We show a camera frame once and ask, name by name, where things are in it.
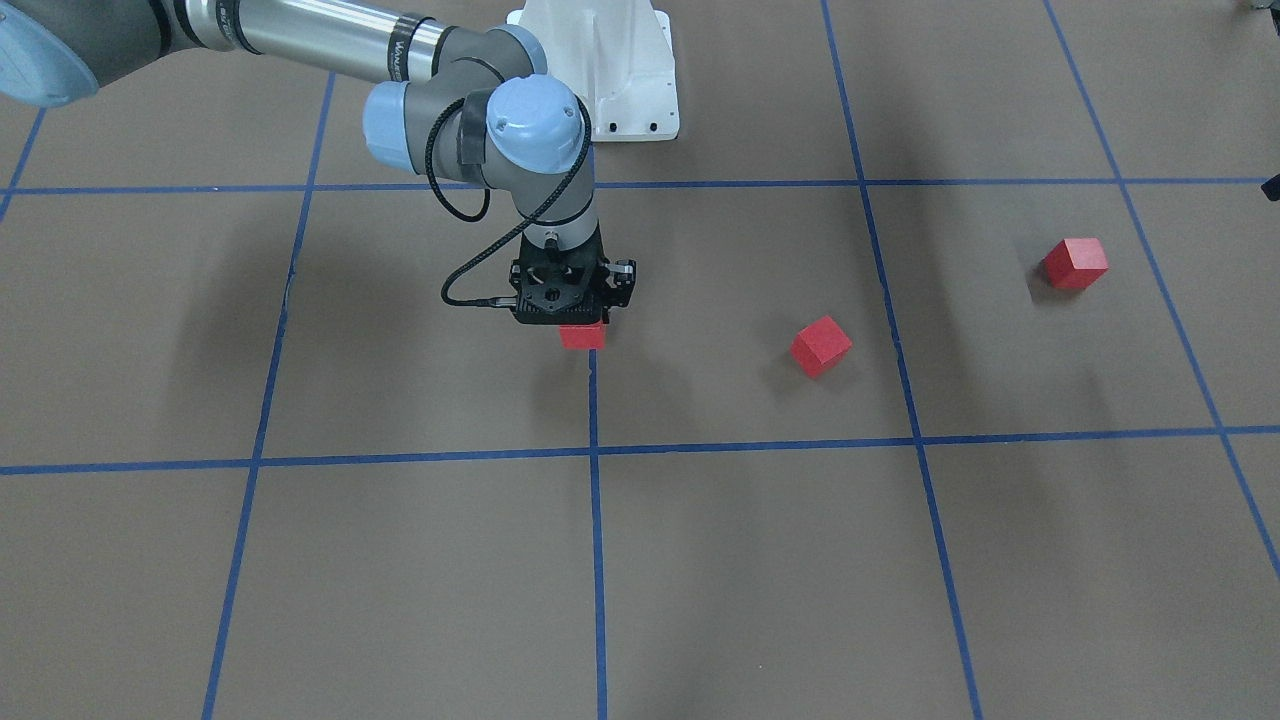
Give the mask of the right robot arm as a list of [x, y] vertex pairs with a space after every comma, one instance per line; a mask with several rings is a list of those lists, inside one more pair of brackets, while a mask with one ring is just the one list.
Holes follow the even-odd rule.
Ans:
[[452, 217], [508, 193], [518, 224], [453, 270], [453, 307], [531, 325], [608, 323], [634, 261], [604, 254], [593, 120], [518, 26], [485, 31], [365, 1], [5, 1], [3, 94], [60, 108], [187, 49], [274, 56], [371, 85], [362, 128], [381, 164], [421, 176]]

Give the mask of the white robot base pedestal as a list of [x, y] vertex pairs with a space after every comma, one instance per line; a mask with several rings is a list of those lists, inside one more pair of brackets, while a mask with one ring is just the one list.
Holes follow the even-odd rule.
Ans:
[[539, 40], [550, 76], [588, 106], [596, 142], [678, 137], [672, 22], [653, 3], [526, 1], [507, 20]]

